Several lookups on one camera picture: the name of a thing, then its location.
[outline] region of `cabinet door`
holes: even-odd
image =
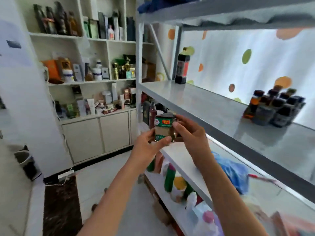
[[[74,163],[104,153],[98,119],[63,125]]]
[[[129,145],[128,112],[100,118],[105,152]]]
[[[130,130],[131,130],[131,144],[135,143],[138,136],[138,122],[137,122],[137,111],[130,111]]]

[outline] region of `left hand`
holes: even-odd
[[[154,141],[154,134],[155,128],[138,136],[127,161],[138,174],[143,173],[153,160],[155,154],[172,140],[168,136],[154,144],[150,144],[149,141]]]

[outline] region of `plastic bag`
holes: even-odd
[[[212,152],[215,160],[226,173],[239,194],[246,194],[249,190],[248,168],[246,165],[236,163],[226,158],[220,157],[216,152]]]

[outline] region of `hand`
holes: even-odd
[[[138,174],[143,173],[153,160],[155,154],[164,146],[168,145],[172,140],[172,138],[168,136],[159,140],[155,144],[149,144],[149,141],[154,141],[154,134],[155,128],[142,133],[137,137],[131,151],[128,162],[133,166],[134,170],[136,170]]]
[[[176,115],[176,118],[178,121],[173,122],[173,127],[181,137],[175,138],[175,141],[185,143],[185,147],[191,155],[194,164],[200,169],[207,157],[213,157],[206,132],[203,127],[188,118],[181,115]]]

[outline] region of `blue cloth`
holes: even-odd
[[[249,190],[248,168],[246,165],[236,163],[226,158],[220,157],[216,152],[212,152],[215,160],[226,173],[239,194],[246,194]]]
[[[192,1],[199,1],[199,0],[145,0],[144,4],[138,7],[138,11],[140,14],[146,12],[154,12],[162,8],[172,7],[175,5],[192,2]]]

